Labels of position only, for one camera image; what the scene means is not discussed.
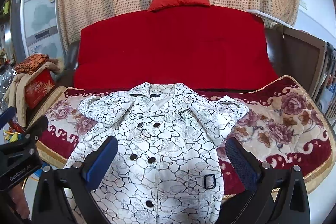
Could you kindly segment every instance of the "red box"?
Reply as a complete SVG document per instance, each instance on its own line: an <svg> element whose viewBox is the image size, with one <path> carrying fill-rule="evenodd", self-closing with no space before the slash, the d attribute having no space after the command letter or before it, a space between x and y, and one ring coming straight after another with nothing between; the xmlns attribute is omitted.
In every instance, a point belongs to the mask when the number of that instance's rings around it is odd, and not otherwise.
<svg viewBox="0 0 336 224"><path fill-rule="evenodd" d="M49 70L43 70L43 72L26 86L26 103L29 108L36 107L54 86L55 84Z"/></svg>

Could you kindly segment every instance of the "blue gripper pad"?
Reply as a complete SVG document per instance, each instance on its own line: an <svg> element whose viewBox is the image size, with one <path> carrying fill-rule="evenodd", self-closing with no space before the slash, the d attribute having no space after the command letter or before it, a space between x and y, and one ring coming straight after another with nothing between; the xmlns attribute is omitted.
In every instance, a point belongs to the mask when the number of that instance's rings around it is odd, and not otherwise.
<svg viewBox="0 0 336 224"><path fill-rule="evenodd" d="M247 152L236 138L226 141L225 152L245 189L255 192L261 177L259 161L252 153Z"/></svg>
<svg viewBox="0 0 336 224"><path fill-rule="evenodd" d="M15 116L15 108L8 107L1 115L0 115L0 128L3 128L6 123L8 123L11 118Z"/></svg>
<svg viewBox="0 0 336 224"><path fill-rule="evenodd" d="M98 150L85 158L82 177L86 181L86 188L89 191L98 188L117 152L118 141L115 137L109 136Z"/></svg>

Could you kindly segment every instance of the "human hand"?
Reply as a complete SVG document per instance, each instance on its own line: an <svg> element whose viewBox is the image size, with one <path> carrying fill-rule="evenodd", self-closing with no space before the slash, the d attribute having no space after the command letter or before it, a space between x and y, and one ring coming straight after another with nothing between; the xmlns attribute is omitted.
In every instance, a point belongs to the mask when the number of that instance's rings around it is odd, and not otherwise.
<svg viewBox="0 0 336 224"><path fill-rule="evenodd" d="M22 219L29 217L30 211L28 208L25 193L22 187L18 184L13 189L9 191L9 196L12 201L16 204L15 210L21 216Z"/></svg>

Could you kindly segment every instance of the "red sofa cover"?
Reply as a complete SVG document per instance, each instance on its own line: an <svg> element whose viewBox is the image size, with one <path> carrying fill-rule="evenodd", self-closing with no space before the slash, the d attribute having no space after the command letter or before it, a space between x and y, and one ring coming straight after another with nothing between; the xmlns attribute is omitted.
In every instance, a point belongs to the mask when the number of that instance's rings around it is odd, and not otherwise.
<svg viewBox="0 0 336 224"><path fill-rule="evenodd" d="M128 90L147 81L256 90L277 78L260 18L194 6L133 12L84 28L74 87Z"/></svg>

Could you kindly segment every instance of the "white patterned coat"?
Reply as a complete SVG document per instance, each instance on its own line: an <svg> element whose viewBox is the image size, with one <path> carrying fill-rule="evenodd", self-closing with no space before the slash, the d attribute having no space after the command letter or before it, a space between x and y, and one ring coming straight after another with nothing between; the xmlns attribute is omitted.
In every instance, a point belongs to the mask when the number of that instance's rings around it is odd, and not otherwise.
<svg viewBox="0 0 336 224"><path fill-rule="evenodd" d="M83 161L107 136L118 153L92 192L111 223L214 223L224 194L216 148L248 108L228 96L208 101L184 84L144 83L92 96L78 109L98 122L66 167ZM69 202L83 222L75 202Z"/></svg>

